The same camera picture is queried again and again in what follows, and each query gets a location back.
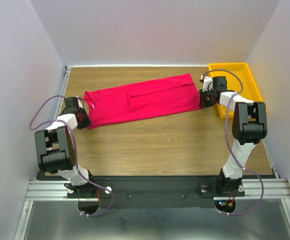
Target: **wooden table surface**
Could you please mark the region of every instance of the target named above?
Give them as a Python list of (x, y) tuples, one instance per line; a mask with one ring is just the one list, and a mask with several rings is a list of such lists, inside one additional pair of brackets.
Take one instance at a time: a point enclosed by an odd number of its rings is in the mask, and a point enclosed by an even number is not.
[[(206, 67), (75, 67), (65, 96), (190, 73), (197, 89)], [(230, 136), (232, 121), (229, 122)], [(217, 107), (92, 130), (74, 130), (79, 164), (96, 176), (218, 175), (229, 157)], [(261, 142), (246, 167), (272, 174)]]

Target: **white backdrop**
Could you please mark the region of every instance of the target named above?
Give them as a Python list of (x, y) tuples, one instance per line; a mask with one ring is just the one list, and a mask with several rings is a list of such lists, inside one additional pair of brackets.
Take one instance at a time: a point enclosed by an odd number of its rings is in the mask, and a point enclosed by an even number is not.
[[(14, 239), (29, 179), (38, 172), (29, 122), (60, 92), (64, 67), (28, 0), (0, 0), (0, 240)], [(50, 105), (38, 117), (53, 116)]]
[(279, 0), (31, 0), (67, 66), (245, 62)]
[(248, 63), (268, 110), (269, 152), (290, 182), (290, 0), (280, 1)]

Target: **folded garment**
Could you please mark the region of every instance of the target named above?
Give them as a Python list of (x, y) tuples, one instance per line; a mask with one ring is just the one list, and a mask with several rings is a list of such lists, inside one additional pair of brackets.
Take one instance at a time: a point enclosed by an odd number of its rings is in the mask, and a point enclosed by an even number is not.
[(84, 100), (92, 121), (89, 129), (200, 109), (190, 74), (86, 91)]

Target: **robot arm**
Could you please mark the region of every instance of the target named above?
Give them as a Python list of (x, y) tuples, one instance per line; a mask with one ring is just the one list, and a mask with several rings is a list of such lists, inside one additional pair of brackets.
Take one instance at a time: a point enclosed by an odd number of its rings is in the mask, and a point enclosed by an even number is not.
[[(206, 76), (199, 94), (202, 108), (211, 107), (216, 103), (227, 107), (236, 92), (227, 90), (226, 77), (217, 76), (212, 79)], [(252, 150), (267, 135), (266, 106), (264, 102), (254, 102), (237, 94), (233, 97), (229, 108), (234, 111), (232, 151), (244, 168)], [(242, 177), (242, 168), (230, 154), (220, 171), (217, 184), (220, 188), (226, 186), (238, 190)]]
[[(91, 121), (77, 97), (67, 97), (64, 102), (65, 109), (57, 120), (66, 122), (71, 129), (83, 129), (90, 125)], [(64, 123), (55, 121), (46, 129), (36, 131), (34, 138), (40, 170), (62, 176), (74, 188), (90, 186), (79, 175), (78, 169), (87, 179), (93, 180), (93, 176), (77, 164), (71, 135)]]

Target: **yellow plastic bin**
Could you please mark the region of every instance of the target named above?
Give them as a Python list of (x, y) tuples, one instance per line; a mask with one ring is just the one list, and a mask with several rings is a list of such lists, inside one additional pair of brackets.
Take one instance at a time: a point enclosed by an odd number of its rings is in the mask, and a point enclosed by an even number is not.
[[(256, 82), (253, 78), (252, 72), (250, 70), (249, 65), (246, 62), (230, 62), (230, 63), (211, 63), (208, 65), (209, 70), (214, 69), (226, 69), (234, 74), (236, 74), (242, 81), (244, 90), (240, 94), (242, 97), (253, 100), (255, 102), (263, 102), (261, 93), (259, 88), (256, 85)], [(225, 71), (212, 71), (209, 73), (211, 78), (216, 76), (226, 76), (227, 80), (227, 89), (238, 92), (241, 90), (241, 85), (239, 81), (233, 75), (225, 72)], [(226, 117), (226, 107), (217, 104), (217, 108), (219, 111), (219, 115), (221, 118)], [(229, 117), (232, 118), (234, 116), (234, 112), (232, 110), (229, 111)]]

